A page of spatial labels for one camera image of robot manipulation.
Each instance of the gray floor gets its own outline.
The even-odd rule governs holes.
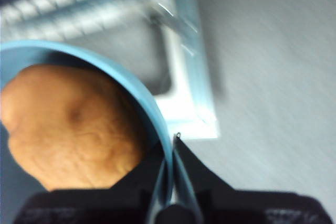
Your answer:
[[[336,222],[336,0],[198,0],[222,137],[188,146],[235,188]]]

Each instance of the dough ball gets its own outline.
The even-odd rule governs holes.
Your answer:
[[[16,162],[47,190],[108,188],[146,153],[146,135],[125,92],[102,72],[34,65],[1,95]]]

